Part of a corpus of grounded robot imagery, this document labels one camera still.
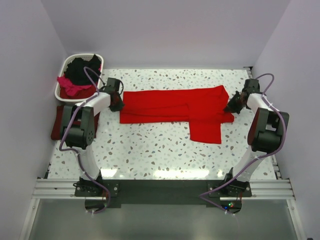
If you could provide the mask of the bright red t-shirt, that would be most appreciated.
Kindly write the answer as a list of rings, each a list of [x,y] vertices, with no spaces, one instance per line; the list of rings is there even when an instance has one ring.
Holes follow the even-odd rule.
[[[235,117],[225,112],[229,95],[224,86],[181,90],[126,91],[121,124],[187,122],[190,139],[221,144],[221,125]]]

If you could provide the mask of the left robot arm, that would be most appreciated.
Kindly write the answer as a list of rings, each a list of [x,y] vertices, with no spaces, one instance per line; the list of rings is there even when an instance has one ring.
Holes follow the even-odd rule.
[[[119,112],[124,103],[121,94],[124,84],[116,78],[108,78],[102,88],[98,88],[91,97],[75,105],[63,107],[60,124],[61,152],[71,151],[79,167],[79,181],[74,184],[76,190],[90,197],[111,197],[103,184],[101,170],[97,166],[92,143],[95,138],[95,116],[105,109]]]

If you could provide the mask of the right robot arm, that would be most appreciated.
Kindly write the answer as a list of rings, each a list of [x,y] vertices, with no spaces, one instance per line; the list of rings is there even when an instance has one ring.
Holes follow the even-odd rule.
[[[246,79],[241,92],[236,92],[224,111],[239,114],[242,109],[253,111],[254,118],[248,135],[248,148],[240,162],[232,167],[221,181],[217,192],[220,196],[236,197],[242,193],[251,196],[250,179],[260,163],[282,148],[290,115],[275,108],[260,91],[257,79]]]

